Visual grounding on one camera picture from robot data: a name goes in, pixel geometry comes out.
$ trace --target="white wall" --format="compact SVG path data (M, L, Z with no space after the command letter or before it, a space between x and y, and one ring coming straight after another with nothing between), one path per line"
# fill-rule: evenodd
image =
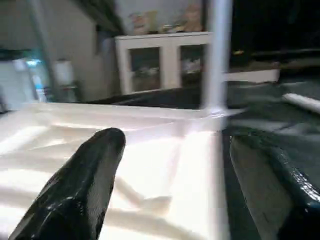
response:
M95 24L72 0L44 0L56 59L72 62L75 77L80 80L86 101L109 96L104 78L102 54L95 53ZM0 45L10 49L37 46L25 0L0 2Z
M0 46L27 49L37 46L25 0L0 1Z

